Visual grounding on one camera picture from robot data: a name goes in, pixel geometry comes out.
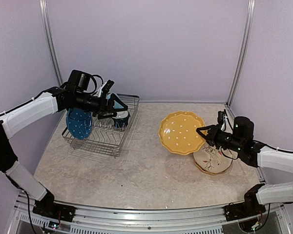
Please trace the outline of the cream bird pattern plate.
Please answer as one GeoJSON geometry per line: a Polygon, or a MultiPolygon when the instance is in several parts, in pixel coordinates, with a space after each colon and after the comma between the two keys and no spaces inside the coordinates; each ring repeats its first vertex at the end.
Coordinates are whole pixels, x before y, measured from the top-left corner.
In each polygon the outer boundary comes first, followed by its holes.
{"type": "Polygon", "coordinates": [[[221,150],[205,143],[201,149],[193,153],[196,166],[209,175],[219,175],[226,172],[232,165],[233,159],[225,157],[221,150]]]}

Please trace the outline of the blue plate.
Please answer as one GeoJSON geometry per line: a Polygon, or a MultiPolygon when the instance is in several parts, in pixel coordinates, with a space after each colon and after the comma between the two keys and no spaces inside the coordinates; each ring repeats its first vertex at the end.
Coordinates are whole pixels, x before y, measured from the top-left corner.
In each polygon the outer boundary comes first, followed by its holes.
{"type": "Polygon", "coordinates": [[[74,138],[84,140],[92,131],[92,114],[78,108],[71,108],[66,114],[66,126],[74,138]]]}

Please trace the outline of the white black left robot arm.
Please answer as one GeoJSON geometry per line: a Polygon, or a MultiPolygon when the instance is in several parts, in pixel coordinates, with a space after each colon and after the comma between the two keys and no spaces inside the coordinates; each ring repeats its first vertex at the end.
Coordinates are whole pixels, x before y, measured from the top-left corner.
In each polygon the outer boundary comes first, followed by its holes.
{"type": "Polygon", "coordinates": [[[103,81],[94,91],[88,92],[89,83],[98,75],[72,70],[68,81],[60,87],[41,91],[36,97],[5,112],[0,113],[0,171],[35,200],[36,208],[53,217],[59,207],[54,195],[39,183],[20,164],[9,140],[20,130],[43,117],[67,110],[67,129],[75,138],[85,139],[91,133],[92,119],[111,118],[116,127],[128,125],[128,106],[119,96],[110,92],[114,82],[103,81]]]}

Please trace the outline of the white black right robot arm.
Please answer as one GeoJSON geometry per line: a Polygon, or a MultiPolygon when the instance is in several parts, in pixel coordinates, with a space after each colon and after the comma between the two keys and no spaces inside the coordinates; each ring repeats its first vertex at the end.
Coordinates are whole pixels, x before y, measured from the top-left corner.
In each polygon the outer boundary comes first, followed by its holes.
{"type": "MultiPolygon", "coordinates": [[[[254,123],[247,117],[235,117],[232,133],[221,130],[220,124],[197,128],[208,145],[229,149],[238,159],[255,168],[271,168],[293,174],[293,151],[269,146],[253,139],[254,123]]],[[[251,216],[259,205],[293,203],[293,181],[281,184],[257,184],[244,195],[240,212],[251,216]]]]}

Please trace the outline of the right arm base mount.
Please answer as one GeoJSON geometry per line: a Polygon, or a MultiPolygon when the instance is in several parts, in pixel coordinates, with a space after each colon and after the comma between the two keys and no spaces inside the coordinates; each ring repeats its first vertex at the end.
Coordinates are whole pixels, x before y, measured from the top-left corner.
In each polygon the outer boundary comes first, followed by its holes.
{"type": "Polygon", "coordinates": [[[256,205],[255,207],[247,208],[244,202],[236,204],[230,203],[224,207],[226,221],[234,221],[254,215],[259,215],[265,211],[266,208],[264,205],[256,205]]]}

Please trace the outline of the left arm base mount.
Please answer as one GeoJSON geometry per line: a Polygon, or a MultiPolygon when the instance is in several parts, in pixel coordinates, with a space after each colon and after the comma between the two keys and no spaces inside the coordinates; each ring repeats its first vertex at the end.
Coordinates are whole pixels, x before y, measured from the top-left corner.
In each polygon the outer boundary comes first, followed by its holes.
{"type": "Polygon", "coordinates": [[[35,204],[33,208],[34,214],[66,222],[72,222],[75,211],[75,207],[59,203],[53,203],[50,207],[35,204]]]}

